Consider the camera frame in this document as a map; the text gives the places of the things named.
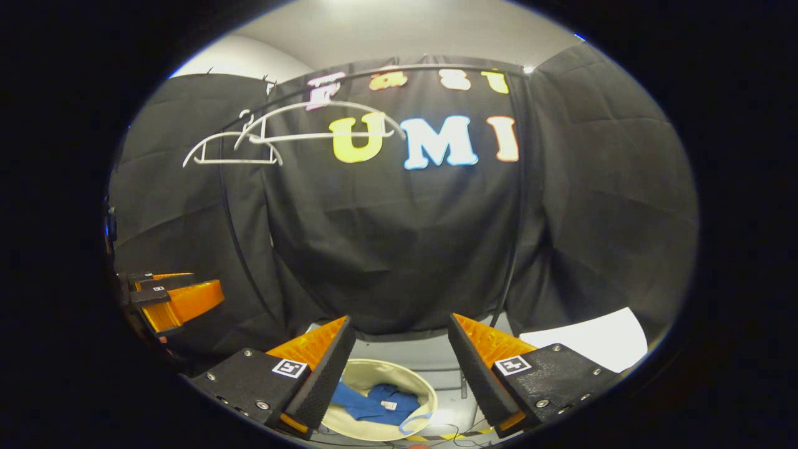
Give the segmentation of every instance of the foam letter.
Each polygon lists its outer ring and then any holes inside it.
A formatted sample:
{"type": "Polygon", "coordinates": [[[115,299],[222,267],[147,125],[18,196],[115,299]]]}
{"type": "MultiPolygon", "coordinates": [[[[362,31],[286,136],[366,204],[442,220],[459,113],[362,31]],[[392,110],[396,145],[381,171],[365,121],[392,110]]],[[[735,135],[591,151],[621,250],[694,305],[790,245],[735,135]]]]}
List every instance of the foam letter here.
{"type": "MultiPolygon", "coordinates": [[[[384,120],[384,113],[367,113],[361,119],[366,124],[366,129],[369,133],[380,133],[382,128],[382,121],[384,120]]],[[[355,162],[368,161],[372,157],[377,156],[377,153],[382,149],[382,137],[369,136],[369,143],[360,148],[352,145],[352,126],[354,126],[354,118],[342,118],[330,123],[330,131],[340,136],[333,136],[333,153],[335,157],[347,164],[355,162]]]]}
{"type": "Polygon", "coordinates": [[[462,115],[447,117],[440,133],[427,123],[423,118],[411,118],[399,124],[407,132],[408,159],[405,161],[407,170],[423,169],[432,159],[435,165],[444,161],[446,148],[449,156],[446,162],[449,165],[474,165],[479,158],[471,149],[471,139],[468,136],[468,123],[471,120],[462,115]],[[424,156],[422,149],[426,150],[429,159],[424,156]]]}
{"type": "Polygon", "coordinates": [[[512,126],[516,121],[510,117],[494,116],[488,117],[486,122],[493,127],[496,141],[499,143],[496,159],[505,162],[518,161],[518,141],[516,134],[512,132],[512,126]]]}
{"type": "MultiPolygon", "coordinates": [[[[382,67],[383,69],[391,69],[392,66],[382,67]]],[[[405,85],[407,82],[407,77],[401,72],[388,72],[387,74],[374,74],[371,75],[371,82],[369,83],[369,89],[371,90],[383,90],[388,89],[389,87],[398,87],[400,85],[405,85]]]]}
{"type": "MultiPolygon", "coordinates": [[[[323,82],[333,81],[340,77],[345,77],[346,74],[343,72],[338,72],[336,74],[326,75],[324,77],[314,78],[307,82],[307,85],[320,85],[323,82]]],[[[323,85],[322,87],[318,87],[317,89],[313,89],[310,91],[310,101],[314,103],[318,103],[317,105],[308,105],[305,110],[309,111],[312,109],[318,109],[324,107],[326,103],[330,102],[330,99],[338,92],[338,89],[341,89],[341,83],[335,82],[327,85],[323,85]]]]}
{"type": "Polygon", "coordinates": [[[504,82],[504,74],[498,74],[496,72],[482,72],[482,74],[488,77],[488,84],[491,86],[491,89],[498,93],[510,93],[507,83],[504,82]]]}
{"type": "Polygon", "coordinates": [[[440,75],[440,83],[444,85],[446,89],[471,89],[471,82],[468,80],[468,78],[466,78],[465,72],[463,70],[443,69],[438,70],[438,74],[440,75]]]}

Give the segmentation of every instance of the blue letter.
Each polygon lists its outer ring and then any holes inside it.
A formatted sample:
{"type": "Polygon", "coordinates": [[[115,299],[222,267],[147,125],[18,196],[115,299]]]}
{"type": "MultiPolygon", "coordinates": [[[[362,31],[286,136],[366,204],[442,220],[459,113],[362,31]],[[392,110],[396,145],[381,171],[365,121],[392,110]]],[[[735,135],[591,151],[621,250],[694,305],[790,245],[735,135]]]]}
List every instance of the blue letter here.
{"type": "Polygon", "coordinates": [[[452,115],[446,118],[440,133],[436,133],[423,118],[410,118],[400,123],[399,126],[407,132],[408,159],[405,168],[423,169],[429,164],[429,159],[421,151],[422,147],[435,165],[443,163],[447,147],[449,156],[446,162],[449,165],[474,165],[479,158],[471,150],[471,139],[468,137],[470,122],[468,117],[452,115]]]}

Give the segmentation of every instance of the wire hanger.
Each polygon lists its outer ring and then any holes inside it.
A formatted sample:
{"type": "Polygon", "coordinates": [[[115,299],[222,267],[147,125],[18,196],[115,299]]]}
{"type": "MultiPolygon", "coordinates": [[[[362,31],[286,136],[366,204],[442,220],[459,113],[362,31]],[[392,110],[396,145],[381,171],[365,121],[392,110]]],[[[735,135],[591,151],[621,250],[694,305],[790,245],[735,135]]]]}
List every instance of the wire hanger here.
{"type": "Polygon", "coordinates": [[[282,108],[275,109],[265,115],[263,115],[258,120],[255,120],[255,115],[250,112],[249,109],[245,109],[241,111],[239,114],[239,118],[242,118],[246,114],[250,114],[250,120],[247,124],[244,125],[241,131],[229,131],[225,133],[217,133],[213,134],[212,136],[205,137],[202,141],[200,141],[197,145],[192,148],[186,158],[183,160],[183,167],[188,164],[188,161],[197,152],[197,150],[202,148],[202,155],[200,158],[194,156],[194,162],[196,164],[278,164],[282,165],[282,158],[280,157],[280,153],[277,151],[274,145],[271,142],[279,142],[279,141],[301,141],[301,140],[310,140],[310,139],[325,139],[331,137],[340,137],[340,136],[348,136],[348,137],[391,137],[393,136],[393,130],[386,132],[385,130],[385,122],[391,124],[392,127],[395,128],[396,131],[399,132],[399,137],[402,140],[407,139],[407,134],[405,131],[387,114],[383,113],[382,111],[376,110],[372,107],[362,105],[360,103],[353,103],[350,101],[335,101],[329,100],[324,101],[324,106],[343,106],[343,107],[350,107],[354,109],[360,109],[371,113],[378,113],[381,115],[382,121],[380,124],[380,133],[307,133],[307,134],[295,134],[289,136],[275,136],[275,137],[266,137],[266,120],[277,115],[278,113],[282,113],[287,110],[291,109],[298,109],[308,105],[317,105],[319,104],[318,101],[304,101],[302,103],[296,103],[293,105],[283,106],[282,108]],[[260,125],[260,136],[251,133],[251,131],[260,125]],[[241,142],[245,137],[249,137],[249,142],[256,144],[256,145],[268,145],[270,148],[270,155],[268,160],[259,160],[259,159],[205,159],[205,149],[207,147],[207,143],[212,141],[217,137],[233,137],[237,136],[238,139],[235,141],[235,145],[233,146],[233,150],[237,150],[241,145],[241,142]]]}

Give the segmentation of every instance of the white sheet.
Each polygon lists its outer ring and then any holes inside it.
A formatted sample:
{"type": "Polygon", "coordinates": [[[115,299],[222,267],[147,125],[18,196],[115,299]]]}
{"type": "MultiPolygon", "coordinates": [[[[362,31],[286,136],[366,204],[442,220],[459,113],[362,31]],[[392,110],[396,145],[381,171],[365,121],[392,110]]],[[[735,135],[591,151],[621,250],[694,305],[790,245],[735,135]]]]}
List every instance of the white sheet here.
{"type": "Polygon", "coordinates": [[[613,372],[633,366],[648,352],[646,335],[628,307],[570,326],[527,332],[519,338],[537,348],[564,344],[613,372]]]}

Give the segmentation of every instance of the orange ridged surface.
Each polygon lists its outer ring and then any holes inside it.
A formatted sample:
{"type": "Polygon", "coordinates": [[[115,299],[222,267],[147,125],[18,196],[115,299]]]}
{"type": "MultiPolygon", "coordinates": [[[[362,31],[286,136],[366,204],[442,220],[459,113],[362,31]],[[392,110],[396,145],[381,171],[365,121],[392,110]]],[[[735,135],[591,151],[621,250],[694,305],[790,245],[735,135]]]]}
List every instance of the orange ridged surface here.
{"type": "Polygon", "coordinates": [[[525,343],[502,331],[497,331],[479,321],[471,320],[456,313],[453,313],[453,315],[488,369],[493,368],[493,364],[497,360],[520,356],[537,349],[529,343],[525,343]]]}
{"type": "Polygon", "coordinates": [[[170,301],[142,308],[156,332],[182,326],[224,301],[218,280],[169,290],[170,301]]]}
{"type": "Polygon", "coordinates": [[[169,274],[154,274],[154,275],[152,275],[152,278],[153,279],[163,279],[165,277],[182,276],[182,275],[186,275],[186,274],[194,274],[194,273],[190,273],[190,272],[174,272],[174,273],[169,273],[169,274]]]}
{"type": "Polygon", "coordinates": [[[270,349],[267,354],[281,359],[302,362],[313,371],[322,361],[322,357],[333,343],[338,331],[341,330],[344,320],[346,320],[345,316],[338,318],[314,331],[270,349]]]}
{"type": "Polygon", "coordinates": [[[296,419],[291,418],[285,413],[280,415],[280,420],[302,433],[307,432],[306,425],[299,423],[296,419]]]}

